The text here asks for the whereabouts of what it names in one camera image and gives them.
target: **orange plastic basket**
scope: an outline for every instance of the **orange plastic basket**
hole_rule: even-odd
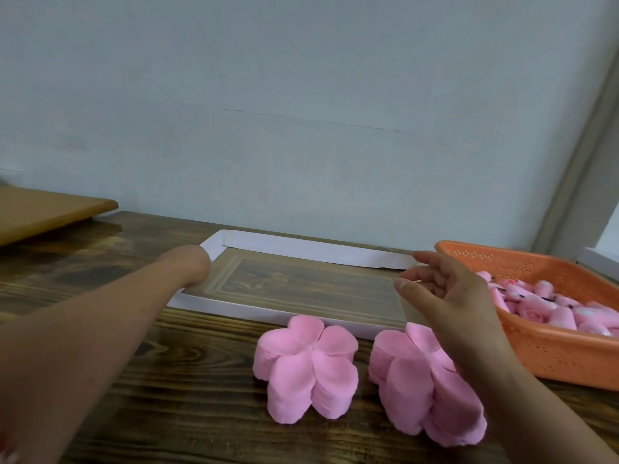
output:
[[[439,241],[435,247],[475,272],[528,283],[548,280],[557,293],[619,311],[619,288],[566,260],[456,241]],[[619,338],[536,324],[497,311],[518,359],[535,376],[619,391]]]

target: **pink flower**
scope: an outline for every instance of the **pink flower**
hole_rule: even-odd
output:
[[[345,414],[359,383],[352,364],[358,348],[357,339],[343,327],[325,328],[308,315],[262,335],[253,370],[269,382],[267,409],[273,420],[295,423],[310,405],[326,418]]]
[[[445,447],[476,444],[484,437],[484,407],[430,328],[409,322],[405,333],[379,333],[368,373],[399,431],[416,435],[425,429]]]

